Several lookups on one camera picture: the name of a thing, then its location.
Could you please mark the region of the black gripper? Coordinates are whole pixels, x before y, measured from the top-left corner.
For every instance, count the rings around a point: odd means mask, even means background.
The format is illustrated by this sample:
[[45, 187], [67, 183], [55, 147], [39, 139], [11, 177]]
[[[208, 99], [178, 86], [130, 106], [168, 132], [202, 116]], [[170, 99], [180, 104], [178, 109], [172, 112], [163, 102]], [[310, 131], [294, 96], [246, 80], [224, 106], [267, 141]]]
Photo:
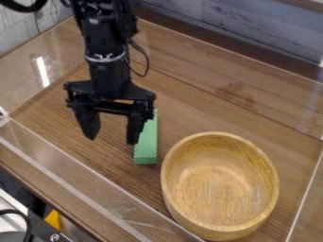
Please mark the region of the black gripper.
[[139, 87], [131, 80], [131, 65], [127, 57], [117, 60], [85, 58], [89, 80], [65, 82], [67, 106], [80, 124], [83, 135], [93, 140], [101, 128], [100, 114], [93, 106], [101, 101], [132, 100], [127, 115], [127, 143], [135, 146], [146, 123], [154, 118], [154, 92]]

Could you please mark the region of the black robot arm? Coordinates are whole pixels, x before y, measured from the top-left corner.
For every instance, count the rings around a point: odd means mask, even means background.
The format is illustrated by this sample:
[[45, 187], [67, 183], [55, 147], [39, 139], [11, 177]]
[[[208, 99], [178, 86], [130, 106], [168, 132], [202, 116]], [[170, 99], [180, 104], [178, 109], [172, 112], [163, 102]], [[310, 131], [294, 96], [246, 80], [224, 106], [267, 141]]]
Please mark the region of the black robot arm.
[[136, 145], [146, 123], [154, 118], [156, 94], [138, 86], [131, 76], [130, 49], [138, 17], [128, 0], [59, 0], [72, 10], [84, 40], [89, 79], [68, 81], [65, 105], [72, 109], [83, 135], [95, 139], [103, 112], [127, 118], [127, 143]]

